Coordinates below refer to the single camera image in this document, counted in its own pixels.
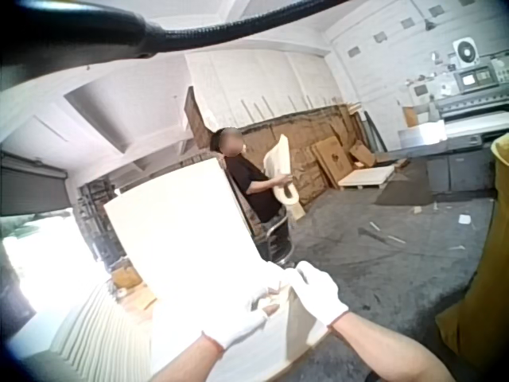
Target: window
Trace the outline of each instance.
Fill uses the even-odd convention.
[[[375,39],[376,42],[380,44],[381,42],[384,42],[387,39],[387,35],[385,34],[385,32],[380,32],[374,35],[373,38]]]
[[[358,46],[356,46],[355,48],[352,48],[348,51],[348,55],[352,58],[352,57],[355,57],[357,56],[358,54],[360,54],[360,49]]]
[[[440,16],[441,14],[444,14],[444,9],[442,8],[442,6],[433,6],[433,7],[429,8],[429,12],[431,13],[431,16],[436,18],[436,17]]]
[[[403,26],[403,29],[409,29],[415,25],[415,22],[413,18],[406,18],[401,21],[401,25]]]

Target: black t-shirt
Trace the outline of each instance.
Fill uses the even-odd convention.
[[[224,161],[240,192],[244,195],[261,222],[266,223],[276,216],[282,204],[276,199],[272,189],[246,195],[246,191],[249,189],[252,181],[268,181],[269,178],[242,155],[225,157]]]

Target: stack of paper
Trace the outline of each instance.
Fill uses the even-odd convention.
[[[36,314],[8,346],[37,380],[150,378],[150,339],[138,332],[105,284],[80,303]]]

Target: wooden pallet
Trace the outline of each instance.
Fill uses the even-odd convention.
[[[393,166],[375,167],[374,169],[355,170],[338,182],[341,190],[355,187],[363,189],[375,186],[384,189],[394,174]]]

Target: roll-up door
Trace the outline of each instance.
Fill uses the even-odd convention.
[[[49,212],[71,206],[62,177],[2,167],[0,182],[1,216]]]

